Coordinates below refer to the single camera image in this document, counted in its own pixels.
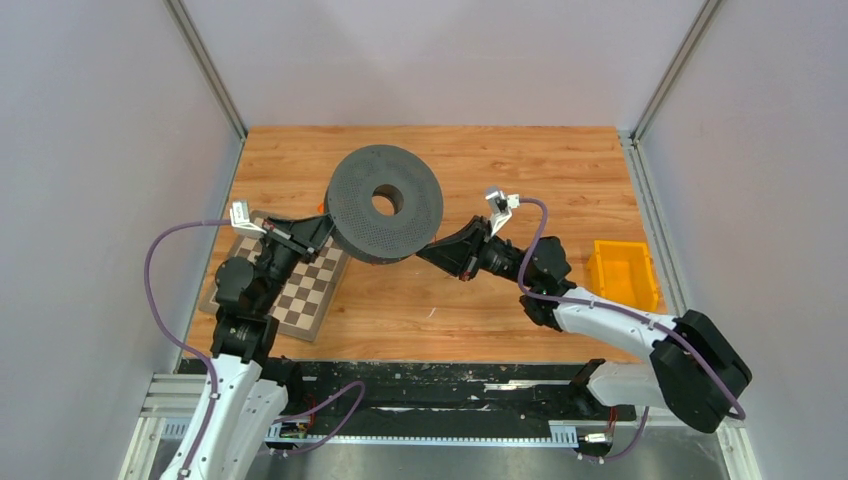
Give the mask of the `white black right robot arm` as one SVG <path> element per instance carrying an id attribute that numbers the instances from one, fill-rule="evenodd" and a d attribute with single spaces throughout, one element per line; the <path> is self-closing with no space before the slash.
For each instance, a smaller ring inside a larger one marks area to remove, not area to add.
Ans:
<path id="1" fill-rule="evenodd" d="M 610 387 L 615 373 L 609 364 L 572 388 L 572 406 L 584 417 L 596 417 L 609 406 L 644 405 L 666 408 L 687 426 L 713 433 L 725 419 L 745 416 L 739 397 L 752 372 L 706 314 L 651 313 L 591 293 L 568 280 L 571 267 L 556 236 L 520 249 L 475 216 L 417 255 L 461 281 L 486 271 L 514 282 L 533 323 L 592 337 L 640 358 L 631 389 Z"/>

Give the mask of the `black cable spool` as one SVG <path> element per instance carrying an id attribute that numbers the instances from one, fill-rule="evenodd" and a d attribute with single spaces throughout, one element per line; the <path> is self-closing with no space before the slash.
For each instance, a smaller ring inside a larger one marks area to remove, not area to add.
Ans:
<path id="1" fill-rule="evenodd" d="M 351 257 L 391 264 L 434 240 L 444 215 L 440 183 L 414 153 L 375 144 L 349 153 L 336 166 L 324 206 L 334 241 Z"/>

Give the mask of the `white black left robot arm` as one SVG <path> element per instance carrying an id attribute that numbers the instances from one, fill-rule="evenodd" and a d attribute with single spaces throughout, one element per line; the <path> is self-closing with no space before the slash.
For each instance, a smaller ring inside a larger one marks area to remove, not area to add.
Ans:
<path id="1" fill-rule="evenodd" d="M 292 378 L 297 364 L 270 355 L 279 328 L 271 309 L 296 267 L 321 253 L 334 222 L 322 214 L 255 223 L 234 203 L 226 223 L 257 239 L 261 251 L 254 261 L 233 257 L 216 271 L 211 354 L 198 357 L 205 383 L 165 479 L 243 478 L 272 421 L 297 412 L 306 399 L 305 386 Z"/>

